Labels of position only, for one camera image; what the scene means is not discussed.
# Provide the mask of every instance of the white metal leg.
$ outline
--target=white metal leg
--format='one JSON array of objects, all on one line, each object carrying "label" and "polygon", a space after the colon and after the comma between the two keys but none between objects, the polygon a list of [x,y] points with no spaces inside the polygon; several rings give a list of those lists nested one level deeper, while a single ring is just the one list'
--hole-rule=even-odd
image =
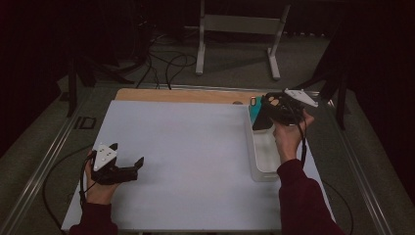
[{"label": "white metal leg", "polygon": [[290,11],[290,5],[285,6],[280,19],[265,18],[246,18],[235,16],[205,15],[205,0],[201,0],[201,20],[199,28],[199,49],[196,62],[196,74],[204,73],[205,63],[205,30],[229,31],[229,32],[248,32],[275,35],[272,48],[268,48],[267,55],[271,67],[272,78],[281,78],[278,70],[275,53],[284,31],[285,22]]},{"label": "white metal leg", "polygon": [[205,63],[205,0],[201,0],[201,22],[199,26],[199,49],[196,60],[196,74],[202,75],[204,73]]},{"label": "white metal leg", "polygon": [[280,43],[289,11],[290,5],[285,6],[283,15],[281,16],[280,22],[278,23],[278,29],[277,33],[275,34],[274,44],[272,45],[272,48],[268,48],[269,66],[271,67],[272,78],[274,78],[275,80],[281,79],[280,71],[278,70],[277,60],[275,59],[275,53],[277,51],[278,44]]}]

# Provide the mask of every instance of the white table surface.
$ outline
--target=white table surface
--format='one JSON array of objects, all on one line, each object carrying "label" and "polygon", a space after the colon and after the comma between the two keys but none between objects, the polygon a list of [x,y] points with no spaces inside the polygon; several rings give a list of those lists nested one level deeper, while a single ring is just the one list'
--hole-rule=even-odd
[{"label": "white table surface", "polygon": [[[281,182],[254,182],[247,106],[112,101],[94,148],[118,143],[116,165],[144,157],[120,185],[113,222],[127,231],[272,231],[281,228]],[[310,151],[304,167],[322,186]],[[78,188],[63,229],[81,217]]]}]

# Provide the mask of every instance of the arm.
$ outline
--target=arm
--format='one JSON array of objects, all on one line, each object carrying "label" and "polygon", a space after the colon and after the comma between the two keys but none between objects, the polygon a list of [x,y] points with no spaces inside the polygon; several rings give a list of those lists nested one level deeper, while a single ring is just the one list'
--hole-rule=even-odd
[{"label": "arm", "polygon": [[[306,111],[300,124],[305,130],[314,121]],[[344,234],[332,220],[323,199],[320,185],[307,178],[297,159],[300,132],[297,126],[286,126],[273,121],[274,137],[281,165],[277,173],[281,178],[280,207],[281,224],[284,235],[291,234]]]},{"label": "arm", "polygon": [[86,203],[79,224],[70,228],[70,235],[116,235],[118,228],[111,220],[111,199],[119,184],[100,185],[91,179],[91,162],[85,168],[87,176]]},{"label": "arm", "polygon": [[282,164],[280,207],[282,233],[290,234],[345,234],[332,220],[323,199],[320,185],[307,178],[297,159]]}]

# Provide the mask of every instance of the metal rail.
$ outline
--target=metal rail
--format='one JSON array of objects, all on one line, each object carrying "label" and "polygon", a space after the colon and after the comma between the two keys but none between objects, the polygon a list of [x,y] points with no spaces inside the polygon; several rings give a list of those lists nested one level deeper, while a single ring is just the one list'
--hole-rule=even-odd
[{"label": "metal rail", "polygon": [[19,225],[21,224],[25,214],[30,208],[31,203],[36,197],[37,192],[42,187],[46,175],[53,166],[56,158],[60,154],[65,142],[67,141],[70,131],[72,130],[72,126],[75,123],[75,117],[77,116],[82,105],[87,100],[87,97],[89,97],[90,95],[86,94],[87,92],[87,90],[82,92],[78,108],[74,111],[71,117],[68,117],[65,120],[63,126],[61,127],[57,136],[55,137],[54,141],[49,147],[48,152],[43,157],[42,162],[39,164],[32,176],[28,179],[14,207],[12,208],[8,217],[2,224],[0,228],[0,234],[15,234],[18,230]]},{"label": "metal rail", "polygon": [[353,173],[363,200],[366,203],[367,209],[372,216],[372,220],[376,226],[376,229],[381,235],[392,235],[393,232],[391,230],[391,226],[385,217],[375,192],[373,191],[368,179],[366,178],[363,168],[360,166],[359,159],[351,147],[350,141],[346,136],[346,132],[340,130],[334,112],[330,111],[330,109],[334,109],[333,103],[330,102],[330,104],[324,104],[324,108],[327,112],[327,115],[330,117],[332,124],[335,125],[339,139],[341,140],[341,143],[343,144],[347,154],[346,159],[348,161],[348,165],[350,166],[351,172]]}]

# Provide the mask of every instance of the hand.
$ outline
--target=hand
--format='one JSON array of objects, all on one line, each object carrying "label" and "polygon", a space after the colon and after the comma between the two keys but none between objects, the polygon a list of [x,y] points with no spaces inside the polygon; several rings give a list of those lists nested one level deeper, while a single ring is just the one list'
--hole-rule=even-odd
[{"label": "hand", "polygon": [[[86,185],[87,188],[89,188],[95,183],[95,181],[91,178],[91,160],[86,164],[85,173],[87,176]],[[89,188],[86,192],[86,202],[91,204],[109,205],[118,185],[119,184],[101,185],[99,183],[95,183],[95,185]]]},{"label": "hand", "polygon": [[[300,123],[302,132],[305,128],[314,122],[314,117],[309,115],[305,110],[302,111],[305,121]],[[284,125],[276,120],[272,120],[275,125],[273,135],[277,144],[278,153],[280,154],[281,164],[286,161],[297,158],[297,148],[301,141],[299,128],[296,125]]]}]

